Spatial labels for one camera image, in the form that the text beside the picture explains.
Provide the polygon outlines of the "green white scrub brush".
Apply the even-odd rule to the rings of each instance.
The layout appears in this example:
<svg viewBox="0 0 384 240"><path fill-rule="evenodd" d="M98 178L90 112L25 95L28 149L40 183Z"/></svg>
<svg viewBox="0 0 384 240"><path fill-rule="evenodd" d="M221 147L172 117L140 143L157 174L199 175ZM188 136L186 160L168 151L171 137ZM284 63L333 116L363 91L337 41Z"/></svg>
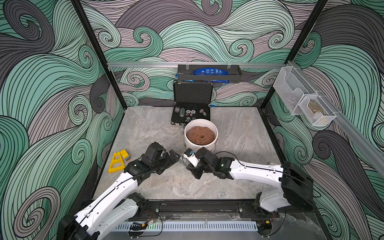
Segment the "green white scrub brush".
<svg viewBox="0 0 384 240"><path fill-rule="evenodd" d="M199 164L199 159L196 157L195 152L188 148L182 154L183 163L188 167L191 165L193 168L197 167Z"/></svg>

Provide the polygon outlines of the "white ceramic pot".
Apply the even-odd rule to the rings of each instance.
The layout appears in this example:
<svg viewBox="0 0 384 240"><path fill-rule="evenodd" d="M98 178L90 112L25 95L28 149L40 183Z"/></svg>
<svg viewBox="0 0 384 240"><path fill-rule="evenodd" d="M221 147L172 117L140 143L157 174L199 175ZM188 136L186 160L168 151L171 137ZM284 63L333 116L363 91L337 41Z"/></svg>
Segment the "white ceramic pot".
<svg viewBox="0 0 384 240"><path fill-rule="evenodd" d="M184 129L184 147L194 152L205 148L216 153L218 137L218 129L212 122L204 119L193 120Z"/></svg>

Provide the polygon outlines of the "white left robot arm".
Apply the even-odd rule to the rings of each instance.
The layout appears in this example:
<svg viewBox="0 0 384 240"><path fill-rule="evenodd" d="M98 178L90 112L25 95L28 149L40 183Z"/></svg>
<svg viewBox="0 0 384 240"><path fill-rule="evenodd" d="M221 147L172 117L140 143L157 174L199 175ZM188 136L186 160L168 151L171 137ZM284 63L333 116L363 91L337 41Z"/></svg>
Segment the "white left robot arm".
<svg viewBox="0 0 384 240"><path fill-rule="evenodd" d="M114 183L98 198L75 215L63 217L57 229L58 240L93 240L101 235L102 221L133 190L151 174L161 175L177 163L180 155L169 152L159 143L150 144L147 151L130 161Z"/></svg>

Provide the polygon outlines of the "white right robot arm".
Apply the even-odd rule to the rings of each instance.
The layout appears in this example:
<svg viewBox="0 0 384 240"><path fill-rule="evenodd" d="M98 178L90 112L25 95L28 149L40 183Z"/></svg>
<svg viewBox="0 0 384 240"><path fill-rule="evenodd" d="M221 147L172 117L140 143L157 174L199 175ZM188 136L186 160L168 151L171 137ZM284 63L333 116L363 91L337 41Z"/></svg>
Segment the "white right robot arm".
<svg viewBox="0 0 384 240"><path fill-rule="evenodd" d="M274 187L269 192L257 194L256 208L264 211L271 213L289 206L307 211L315 208L314 180L293 163L252 164L236 158L218 158L206 148L197 152L186 149L183 159L188 162L187 169L196 179L200 179L204 173L210 173L222 180L249 180Z"/></svg>

